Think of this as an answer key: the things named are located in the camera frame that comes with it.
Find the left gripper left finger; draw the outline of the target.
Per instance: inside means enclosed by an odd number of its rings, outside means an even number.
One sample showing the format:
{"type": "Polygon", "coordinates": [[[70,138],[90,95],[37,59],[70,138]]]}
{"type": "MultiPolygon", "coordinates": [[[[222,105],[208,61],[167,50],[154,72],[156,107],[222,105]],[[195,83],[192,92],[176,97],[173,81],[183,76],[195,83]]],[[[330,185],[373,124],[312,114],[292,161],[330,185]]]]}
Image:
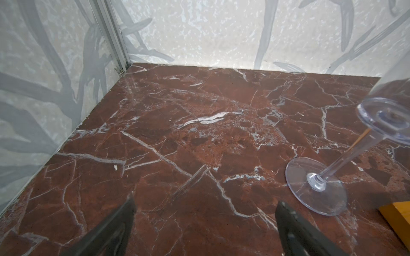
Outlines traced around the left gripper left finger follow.
{"type": "Polygon", "coordinates": [[[132,196],[113,210],[95,228],[73,246],[61,253],[62,256],[123,256],[126,254],[136,204],[132,196]]]}

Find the yellow wooden rack base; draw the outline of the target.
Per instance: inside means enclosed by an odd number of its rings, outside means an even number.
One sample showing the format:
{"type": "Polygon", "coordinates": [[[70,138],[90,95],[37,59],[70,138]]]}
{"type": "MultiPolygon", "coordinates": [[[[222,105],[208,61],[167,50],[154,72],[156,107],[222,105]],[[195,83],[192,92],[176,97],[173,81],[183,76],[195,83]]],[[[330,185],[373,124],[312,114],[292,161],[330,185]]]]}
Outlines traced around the yellow wooden rack base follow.
{"type": "Polygon", "coordinates": [[[380,213],[410,250],[410,202],[396,202],[379,207],[380,213]]]}

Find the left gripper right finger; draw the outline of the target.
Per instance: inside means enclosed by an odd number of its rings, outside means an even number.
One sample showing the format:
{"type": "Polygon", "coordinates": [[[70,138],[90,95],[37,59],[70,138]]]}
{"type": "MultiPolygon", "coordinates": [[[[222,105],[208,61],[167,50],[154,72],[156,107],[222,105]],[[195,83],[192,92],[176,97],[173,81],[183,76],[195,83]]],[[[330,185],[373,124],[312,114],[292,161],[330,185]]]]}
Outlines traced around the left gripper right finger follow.
{"type": "Polygon", "coordinates": [[[281,245],[286,256],[346,256],[335,243],[311,225],[286,202],[275,211],[281,245]]]}

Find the clear wine glass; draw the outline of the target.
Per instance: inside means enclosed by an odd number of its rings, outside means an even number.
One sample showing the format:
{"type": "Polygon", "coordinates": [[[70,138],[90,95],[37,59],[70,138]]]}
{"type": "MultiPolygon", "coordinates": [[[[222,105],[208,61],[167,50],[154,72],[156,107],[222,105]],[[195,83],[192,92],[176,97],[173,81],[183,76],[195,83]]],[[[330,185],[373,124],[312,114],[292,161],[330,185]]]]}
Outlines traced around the clear wine glass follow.
{"type": "Polygon", "coordinates": [[[342,213],[347,192],[335,173],[356,156],[388,139],[410,143],[410,54],[406,53],[374,85],[357,106],[357,116],[367,129],[329,166],[307,158],[291,160],[285,170],[287,185],[308,209],[325,216],[342,213]]]}

